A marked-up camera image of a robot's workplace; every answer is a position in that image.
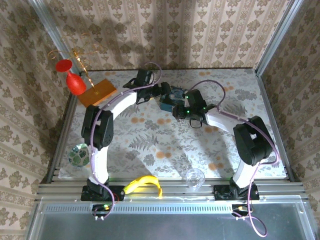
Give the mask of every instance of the gold wire sculpture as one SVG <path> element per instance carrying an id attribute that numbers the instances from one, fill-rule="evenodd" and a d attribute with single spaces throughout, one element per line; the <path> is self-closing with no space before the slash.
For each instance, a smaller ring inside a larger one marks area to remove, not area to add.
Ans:
<path id="1" fill-rule="evenodd" d="M 68 36 L 68 35 L 62 36 L 61 39 L 60 39 L 61 42 L 62 42 L 62 43 L 66 43 L 66 38 L 68 38 L 68 37 L 71 38 L 71 37 Z M 83 39 L 83 40 L 84 40 L 83 48 L 85 48 L 85 47 L 90 43 L 89 37 L 90 37 L 90 34 L 87 33 L 87 32 L 82 33 L 82 34 L 80 35 L 80 39 Z M 87 59 L 87 58 L 85 58 L 85 59 L 83 60 L 83 59 L 81 59 L 81 56 L 82 56 L 82 55 L 90 55 L 90 54 L 98 53 L 98 52 L 99 52 L 99 48 L 103 49 L 103 46 L 102 46 L 100 43 L 94 43 L 94 44 L 92 44 L 93 51 L 91 51 L 91 52 L 79 52 L 79 51 L 77 50 L 76 45 L 75 45 L 75 41 L 71 41 L 71 42 L 73 43 L 72 51 L 67 52 L 67 51 L 60 51 L 60 50 L 58 50 L 58 49 L 54 49 L 54 50 L 52 50 L 52 51 L 50 51 L 50 52 L 48 53 L 48 55 L 47 55 L 48 58 L 50 58 L 51 60 L 53 60 L 53 59 L 55 59 L 55 58 L 57 57 L 56 54 L 63 53 L 63 54 L 68 54 L 69 56 L 71 56 L 71 57 L 67 58 L 68 60 L 73 59 L 73 58 L 76 59 L 77 62 L 79 63 L 79 65 L 80 65 L 80 67 L 83 69 L 84 74 L 85 74 L 85 76 L 88 78 L 88 81 L 90 82 L 91 86 L 93 87 L 94 93 L 95 93 L 95 94 L 98 94 L 98 90 L 96 89 L 96 87 L 95 87 L 92 79 L 89 77 L 89 73 L 88 73 L 88 70 L 87 70 L 87 67 L 90 65 L 90 62 L 91 62 L 91 61 L 90 61 L 89 59 Z"/>

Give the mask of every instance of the table surface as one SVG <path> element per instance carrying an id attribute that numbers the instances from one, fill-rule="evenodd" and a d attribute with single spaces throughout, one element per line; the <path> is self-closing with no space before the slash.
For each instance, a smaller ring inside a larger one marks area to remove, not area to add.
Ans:
<path id="1" fill-rule="evenodd" d="M 136 75 L 136 70 L 90 72 L 94 83 L 107 78 L 117 89 Z M 248 118 L 260 116 L 274 140 L 257 77 L 252 69 L 164 70 L 161 81 L 189 89 L 206 79 L 216 80 L 225 87 L 226 98 L 221 104 L 222 109 Z M 210 82 L 198 85 L 197 89 L 207 104 L 217 104 L 223 96 L 219 86 Z M 75 167 L 69 163 L 68 158 L 70 150 L 84 142 L 81 128 L 85 111 L 85 107 L 78 101 L 60 161 L 59 178 L 89 176 L 89 164 Z M 230 178 L 240 162 L 230 133 L 207 125 L 194 129 L 187 120 L 178 122 L 170 112 L 160 109 L 159 98 L 132 105 L 116 118 L 107 158 L 110 177 L 126 179 L 150 174 L 156 177 L 184 178 L 190 168 L 202 170 L 206 178 Z M 269 161 L 272 159 L 275 159 L 273 153 Z M 260 167 L 256 174 L 259 179 L 285 177 L 281 161 L 273 166 Z"/>

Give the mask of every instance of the damask wallpaper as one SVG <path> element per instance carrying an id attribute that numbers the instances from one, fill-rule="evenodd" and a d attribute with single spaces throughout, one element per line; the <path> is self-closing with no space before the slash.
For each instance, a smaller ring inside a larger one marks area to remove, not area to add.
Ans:
<path id="1" fill-rule="evenodd" d="M 69 91 L 27 1 L 0 0 L 0 239 L 20 240 L 47 173 Z"/>
<path id="2" fill-rule="evenodd" d="M 319 1 L 304 1 L 262 79 L 291 167 L 320 225 Z"/>
<path id="3" fill-rule="evenodd" d="M 42 0 L 89 69 L 253 68 L 289 0 Z M 81 38 L 89 34 L 90 44 Z"/>

